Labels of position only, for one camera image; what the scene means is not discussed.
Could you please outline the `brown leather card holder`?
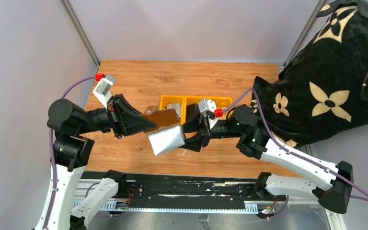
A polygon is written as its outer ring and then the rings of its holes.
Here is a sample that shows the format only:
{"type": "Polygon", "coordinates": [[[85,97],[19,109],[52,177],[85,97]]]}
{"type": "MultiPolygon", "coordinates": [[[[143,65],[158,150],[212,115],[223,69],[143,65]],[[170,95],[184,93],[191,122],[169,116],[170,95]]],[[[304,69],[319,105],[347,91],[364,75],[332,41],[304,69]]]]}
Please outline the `brown leather card holder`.
{"type": "Polygon", "coordinates": [[[156,105],[148,106],[141,116],[156,124],[155,128],[144,131],[146,134],[159,132],[181,124],[174,109],[159,110],[156,105]]]}

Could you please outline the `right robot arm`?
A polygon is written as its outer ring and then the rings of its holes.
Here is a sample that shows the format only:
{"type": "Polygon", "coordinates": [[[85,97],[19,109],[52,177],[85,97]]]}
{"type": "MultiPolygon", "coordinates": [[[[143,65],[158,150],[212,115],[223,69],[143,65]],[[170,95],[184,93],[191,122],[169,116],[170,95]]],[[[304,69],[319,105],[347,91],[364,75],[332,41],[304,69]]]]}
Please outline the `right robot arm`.
{"type": "Polygon", "coordinates": [[[199,152],[211,139],[239,138],[236,148],[245,156],[275,163],[298,175],[284,177],[260,173],[254,184],[259,196],[295,196],[317,201],[325,209],[345,214],[353,181],[353,167],[317,159],[288,146],[269,133],[260,117],[247,105],[233,108],[225,120],[212,120],[210,111],[197,108],[184,123],[185,133],[194,132],[183,149],[199,152]]]}

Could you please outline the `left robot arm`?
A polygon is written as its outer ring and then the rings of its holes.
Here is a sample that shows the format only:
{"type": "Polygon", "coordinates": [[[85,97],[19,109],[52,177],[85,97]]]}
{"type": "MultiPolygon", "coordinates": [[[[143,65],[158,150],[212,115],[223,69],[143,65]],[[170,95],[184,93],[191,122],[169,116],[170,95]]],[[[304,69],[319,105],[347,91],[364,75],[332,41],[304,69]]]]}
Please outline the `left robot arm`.
{"type": "Polygon", "coordinates": [[[48,110],[51,178],[45,205],[36,229],[85,230],[113,196],[134,198],[127,176],[109,170],[97,187],[77,206],[74,197],[94,145],[86,133],[114,132],[117,138],[156,127],[123,97],[110,98],[105,108],[85,111],[68,99],[58,99],[48,110]]]}

